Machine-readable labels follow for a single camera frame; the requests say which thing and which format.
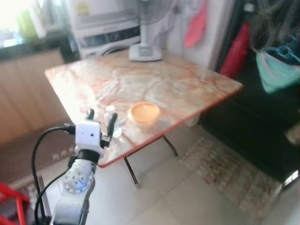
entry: teal cloth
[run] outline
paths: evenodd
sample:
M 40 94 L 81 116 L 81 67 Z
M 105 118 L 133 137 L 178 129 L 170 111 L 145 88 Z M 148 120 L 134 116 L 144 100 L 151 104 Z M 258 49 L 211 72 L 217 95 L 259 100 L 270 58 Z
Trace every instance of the teal cloth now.
M 256 54 L 256 63 L 262 87 L 269 94 L 299 83 L 300 66 L 286 64 L 264 51 Z

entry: black cable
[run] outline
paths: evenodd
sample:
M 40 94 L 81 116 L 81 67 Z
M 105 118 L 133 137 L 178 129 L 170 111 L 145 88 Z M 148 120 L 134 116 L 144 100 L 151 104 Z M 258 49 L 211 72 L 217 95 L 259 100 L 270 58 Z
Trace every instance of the black cable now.
M 54 130 L 64 130 L 65 127 L 53 127 L 50 128 L 46 131 L 44 131 L 44 133 L 38 138 L 33 151 L 32 151 L 32 155 L 31 155 L 31 171 L 32 171 L 32 175 L 33 175 L 33 179 L 34 179 L 34 184 L 36 186 L 36 190 L 37 190 L 37 194 L 39 195 L 41 193 L 41 190 L 39 188 L 39 184 L 38 184 L 38 176 L 37 176 L 37 171 L 36 171 L 36 165 L 35 165 L 35 160 L 36 160 L 36 154 L 37 154 L 37 150 L 38 150 L 38 146 L 40 144 L 40 142 L 42 141 L 42 139 L 50 132 L 54 131 Z M 41 215 L 42 215 L 42 219 L 45 219 L 45 210 L 44 210 L 44 206 L 41 205 Z
M 58 178 L 60 178 L 61 176 L 63 176 L 67 171 L 69 170 L 69 168 L 63 172 L 62 174 L 58 175 L 57 177 L 55 177 L 52 181 L 50 181 L 46 187 L 44 187 L 44 189 L 38 194 L 37 196 L 37 201 L 36 201 L 36 206 L 35 206 L 35 209 L 34 209 L 34 219 L 35 219 L 35 223 L 36 225 L 39 225 L 39 220 L 38 220 L 38 205 L 43 206 L 43 203 L 42 203 L 42 196 L 43 194 L 45 193 L 45 191 L 47 190 L 47 188 L 52 185 Z

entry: metal table leg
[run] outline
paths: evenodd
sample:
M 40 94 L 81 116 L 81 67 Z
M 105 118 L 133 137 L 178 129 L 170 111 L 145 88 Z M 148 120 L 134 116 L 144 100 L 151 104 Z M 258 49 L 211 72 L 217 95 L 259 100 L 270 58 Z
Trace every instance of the metal table leg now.
M 127 160 L 127 157 L 124 157 L 124 161 L 125 161 L 125 163 L 126 163 L 128 169 L 129 169 L 129 171 L 130 171 L 130 174 L 131 174 L 131 176 L 132 176 L 132 179 L 133 179 L 135 185 L 138 186 L 137 179 L 136 179 L 135 174 L 133 173 L 133 170 L 132 170 L 132 168 L 131 168 L 131 166 L 130 166 L 128 160 Z
M 175 149 L 175 147 L 172 145 L 172 143 L 166 138 L 166 136 L 164 136 L 163 135 L 163 139 L 165 140 L 165 142 L 167 142 L 168 143 L 168 145 L 171 147 L 171 149 L 172 149 L 172 151 L 173 151 L 173 153 L 174 153 L 174 155 L 175 155 L 175 157 L 176 158 L 178 158 L 179 157 L 179 155 L 178 155 L 178 153 L 177 153 L 177 151 L 176 151 L 176 149 Z

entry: red chair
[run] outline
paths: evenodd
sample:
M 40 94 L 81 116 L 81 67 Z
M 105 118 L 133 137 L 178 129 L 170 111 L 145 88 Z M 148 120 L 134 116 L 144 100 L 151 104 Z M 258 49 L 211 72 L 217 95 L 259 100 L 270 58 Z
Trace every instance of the red chair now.
M 14 198 L 16 200 L 17 205 L 17 213 L 20 225 L 26 225 L 26 218 L 24 214 L 23 204 L 28 204 L 30 202 L 29 198 L 22 193 L 19 193 L 13 189 L 10 189 L 3 183 L 0 183 L 0 193 L 2 193 L 2 197 L 0 198 L 0 203 L 9 199 Z M 0 225 L 17 225 L 16 223 L 10 221 L 4 216 L 0 215 Z

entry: marble tabletop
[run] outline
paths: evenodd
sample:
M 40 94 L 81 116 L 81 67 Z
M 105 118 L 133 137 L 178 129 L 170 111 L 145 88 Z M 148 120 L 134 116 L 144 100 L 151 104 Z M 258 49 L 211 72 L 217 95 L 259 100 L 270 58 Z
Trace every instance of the marble tabletop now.
M 116 52 L 50 68 L 45 75 L 74 123 L 93 108 L 94 119 L 105 131 L 105 107 L 116 107 L 122 135 L 105 149 L 100 167 L 133 153 L 242 88 L 239 82 L 167 53 L 161 61 L 132 62 L 127 51 Z M 160 108 L 154 126 L 139 127 L 128 118 L 129 108 L 140 101 Z

